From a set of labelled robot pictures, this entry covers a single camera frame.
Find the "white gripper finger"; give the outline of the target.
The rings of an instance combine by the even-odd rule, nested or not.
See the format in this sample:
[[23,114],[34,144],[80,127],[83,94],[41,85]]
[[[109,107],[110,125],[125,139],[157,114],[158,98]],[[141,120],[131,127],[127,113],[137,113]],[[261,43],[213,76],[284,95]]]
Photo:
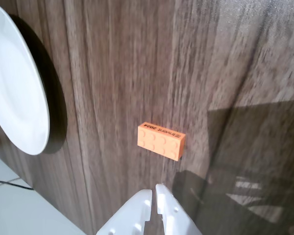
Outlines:
[[100,228],[98,235],[142,235],[145,222],[150,221],[152,190],[142,189]]
[[157,213],[162,215],[164,234],[166,235],[201,235],[193,220],[164,184],[157,184]]

